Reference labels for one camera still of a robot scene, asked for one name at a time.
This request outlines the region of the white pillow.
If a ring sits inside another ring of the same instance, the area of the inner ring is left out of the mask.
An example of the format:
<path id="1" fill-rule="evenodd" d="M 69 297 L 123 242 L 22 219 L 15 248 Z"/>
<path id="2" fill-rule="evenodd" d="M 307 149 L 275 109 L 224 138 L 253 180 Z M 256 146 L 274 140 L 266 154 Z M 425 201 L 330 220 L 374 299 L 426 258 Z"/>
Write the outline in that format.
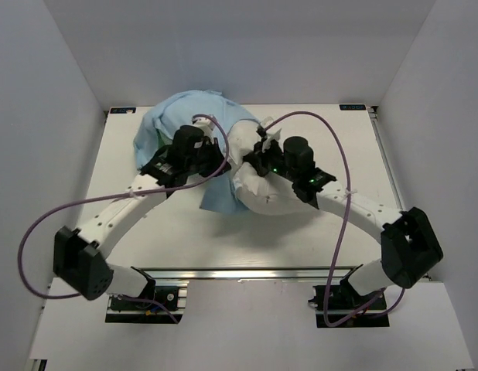
<path id="1" fill-rule="evenodd" d="M 299 200 L 291 183 L 273 173 L 261 177 L 243 160 L 260 141 L 258 124 L 254 121 L 238 121 L 229 131 L 230 179 L 234 194 L 249 210 L 267 216 L 284 216 L 294 213 L 311 213 L 315 209 Z"/>

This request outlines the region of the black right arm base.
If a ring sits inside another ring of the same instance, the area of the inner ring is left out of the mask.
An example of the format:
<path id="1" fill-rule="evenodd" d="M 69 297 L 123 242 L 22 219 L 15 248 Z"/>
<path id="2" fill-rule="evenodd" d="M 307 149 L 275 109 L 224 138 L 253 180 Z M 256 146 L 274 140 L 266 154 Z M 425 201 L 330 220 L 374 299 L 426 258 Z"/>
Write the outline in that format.
<path id="1" fill-rule="evenodd" d="M 346 278 L 331 282 L 324 307 L 326 284 L 313 286 L 308 306 L 315 311 L 317 328 L 388 328 L 387 302 L 382 290 L 360 296 Z"/>

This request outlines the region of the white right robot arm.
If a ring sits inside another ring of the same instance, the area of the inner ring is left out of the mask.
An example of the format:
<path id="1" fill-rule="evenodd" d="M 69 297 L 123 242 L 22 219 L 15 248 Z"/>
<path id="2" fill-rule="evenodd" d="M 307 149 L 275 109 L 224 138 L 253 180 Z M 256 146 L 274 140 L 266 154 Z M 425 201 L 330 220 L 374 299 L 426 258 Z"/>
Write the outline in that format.
<path id="1" fill-rule="evenodd" d="M 424 211 L 392 209 L 343 189 L 335 176 L 316 167 L 314 152 L 302 137 L 282 144 L 263 139 L 243 160 L 261 177 L 290 181 L 302 202 L 347 219 L 381 245 L 380 258 L 354 268 L 340 281 L 339 295 L 350 308 L 359 308 L 369 294 L 392 285 L 411 288 L 443 258 Z"/>

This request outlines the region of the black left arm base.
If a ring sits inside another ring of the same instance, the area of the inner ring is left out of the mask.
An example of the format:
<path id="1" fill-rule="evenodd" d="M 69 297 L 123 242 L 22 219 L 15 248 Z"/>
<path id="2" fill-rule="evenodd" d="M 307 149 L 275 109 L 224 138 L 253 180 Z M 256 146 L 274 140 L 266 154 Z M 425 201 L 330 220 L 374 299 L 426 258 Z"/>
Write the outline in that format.
<path id="1" fill-rule="evenodd" d="M 105 322 L 112 324 L 180 323 L 187 299 L 187 282 L 173 284 L 161 281 L 152 297 L 144 301 L 110 296 Z"/>

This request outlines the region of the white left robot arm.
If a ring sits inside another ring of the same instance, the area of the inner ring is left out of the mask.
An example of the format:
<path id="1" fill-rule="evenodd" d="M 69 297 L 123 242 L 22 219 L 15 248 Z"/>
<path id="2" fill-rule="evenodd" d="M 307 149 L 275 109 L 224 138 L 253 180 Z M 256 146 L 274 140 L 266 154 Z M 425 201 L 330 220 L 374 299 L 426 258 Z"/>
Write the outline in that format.
<path id="1" fill-rule="evenodd" d="M 137 308 L 150 306 L 155 299 L 154 278 L 135 267 L 109 264 L 107 258 L 149 211 L 174 192 L 187 189 L 190 176 L 206 179 L 229 170 L 213 135 L 216 127 L 212 117 L 195 117 L 142 166 L 125 194 L 76 228 L 61 228 L 54 237 L 54 274 L 89 301 L 109 294 L 128 297 Z"/>

